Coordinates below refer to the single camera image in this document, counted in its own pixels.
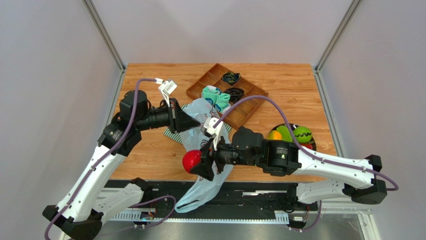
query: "wooden tabletop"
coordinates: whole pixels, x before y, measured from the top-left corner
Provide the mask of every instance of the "wooden tabletop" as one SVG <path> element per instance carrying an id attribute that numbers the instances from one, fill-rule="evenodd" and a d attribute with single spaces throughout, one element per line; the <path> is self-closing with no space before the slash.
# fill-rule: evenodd
<path id="1" fill-rule="evenodd" d="M 172 97 L 180 105 L 192 100 L 186 95 L 187 88 L 197 81 L 213 63 L 192 64 L 129 64 L 121 87 L 118 103 L 124 94 L 135 89 L 141 78 L 173 79 L 178 87 Z M 308 127 L 315 138 L 317 151 L 335 155 L 335 148 L 327 124 L 320 94 L 309 64 L 223 64 L 247 80 L 269 92 L 284 111 L 290 123 Z M 142 82 L 140 90 L 146 92 L 153 106 L 158 107 L 162 97 L 157 84 Z M 268 102 L 257 110 L 245 124 L 246 128 L 266 136 L 278 124 L 284 123 L 278 111 Z M 185 148 L 163 135 L 164 128 L 142 131 L 142 141 L 112 174 L 112 179 L 196 180 L 196 175 L 188 174 L 182 166 Z M 246 182 L 314 182 L 324 178 L 309 175 L 270 176 L 254 166 L 235 166 L 227 181 Z"/>

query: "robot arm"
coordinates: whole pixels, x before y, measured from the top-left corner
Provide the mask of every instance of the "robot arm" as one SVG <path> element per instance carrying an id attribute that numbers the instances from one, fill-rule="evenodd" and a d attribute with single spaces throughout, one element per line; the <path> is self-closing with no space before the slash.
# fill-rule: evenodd
<path id="1" fill-rule="evenodd" d="M 54 224 L 75 240 L 91 240 L 110 218 L 129 206 L 150 200 L 152 186 L 140 178 L 133 179 L 125 188 L 107 198 L 97 200 L 97 197 L 112 173 L 141 141 L 141 131 L 169 127 L 172 132 L 180 133 L 201 125 L 181 109 L 175 98 L 169 98 L 175 88 L 173 81 L 161 84 L 158 89 L 165 100 L 157 108 L 151 106 L 145 92 L 137 92 L 136 105 L 135 91 L 127 92 L 119 103 L 119 112 L 104 128 L 93 156 L 73 188 L 57 205 L 47 206 L 43 216 L 52 221 L 59 214 L 59 210 L 67 206 L 73 193 L 83 183 L 72 203 L 58 216 Z M 133 108 L 136 108 L 135 117 L 130 122 Z M 94 163 L 121 140 L 129 124 L 130 131 L 124 136 L 122 144 L 94 168 Z"/>
<path id="2" fill-rule="evenodd" d="M 220 125 L 212 129 L 218 119 L 208 119 L 204 124 L 204 134 L 211 137 L 199 154 L 199 160 L 192 158 L 193 166 L 189 173 L 199 175 L 212 181 L 215 174 L 213 162 L 219 172 L 226 164 L 256 166 L 264 173 L 272 176 L 285 175 L 314 175 L 328 180 L 313 183 L 295 183 L 287 195 L 287 202 L 311 204 L 319 200 L 347 197 L 361 204 L 379 204 L 387 195 L 384 181 L 376 179 L 373 173 L 366 169 L 380 171 L 382 162 L 379 156 L 371 155 L 365 159 L 348 159 L 307 149 L 311 154 L 323 159 L 360 169 L 321 162 L 308 156 L 295 144 L 281 140 L 266 140 L 261 133 L 255 133 L 245 127 L 240 127 L 234 134 L 231 144 L 219 141 Z"/>

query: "yellow fruit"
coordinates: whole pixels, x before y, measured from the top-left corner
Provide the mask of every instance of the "yellow fruit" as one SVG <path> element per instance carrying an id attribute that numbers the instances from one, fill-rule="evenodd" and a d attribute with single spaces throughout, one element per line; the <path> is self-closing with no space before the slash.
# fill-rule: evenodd
<path id="1" fill-rule="evenodd" d="M 266 139 L 268 139 L 268 140 L 281 140 L 283 137 L 281 136 L 281 133 L 279 133 L 278 131 L 276 131 L 276 130 L 272 130 L 269 134 L 268 134 L 268 136 L 267 136 L 267 138 Z"/>

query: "wooden tray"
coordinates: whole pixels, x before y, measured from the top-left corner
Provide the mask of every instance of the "wooden tray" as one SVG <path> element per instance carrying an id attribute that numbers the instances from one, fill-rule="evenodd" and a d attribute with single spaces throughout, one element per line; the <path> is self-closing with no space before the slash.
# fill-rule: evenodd
<path id="1" fill-rule="evenodd" d="M 269 95 L 267 91 L 254 85 L 242 76 L 233 86 L 221 80 L 222 76 L 229 71 L 231 70 L 220 65 L 219 63 L 216 63 L 212 68 L 210 68 L 210 70 L 204 73 L 203 76 L 201 76 L 186 90 L 186 95 L 188 95 L 188 97 L 193 100 L 199 99 L 201 98 L 201 92 L 203 91 L 203 88 L 205 88 L 207 85 L 215 86 L 222 92 L 230 88 L 243 89 L 244 96 L 242 99 L 253 95 L 262 95 L 266 97 Z M 262 99 L 251 99 L 242 103 L 225 118 L 225 123 L 229 124 L 232 128 L 237 130 L 252 117 L 252 115 L 260 108 L 264 101 L 265 100 Z"/>

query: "rolled sock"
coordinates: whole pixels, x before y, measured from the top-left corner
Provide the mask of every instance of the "rolled sock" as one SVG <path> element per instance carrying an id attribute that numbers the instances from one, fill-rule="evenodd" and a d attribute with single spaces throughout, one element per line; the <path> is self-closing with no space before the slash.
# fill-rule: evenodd
<path id="1" fill-rule="evenodd" d="M 230 98 L 231 96 L 227 93 L 220 94 L 216 100 L 216 105 L 214 105 L 216 110 L 223 113 L 223 111 L 230 106 Z"/>
<path id="2" fill-rule="evenodd" d="M 202 89 L 201 97 L 214 106 L 221 93 L 222 91 L 219 88 L 209 85 Z"/>

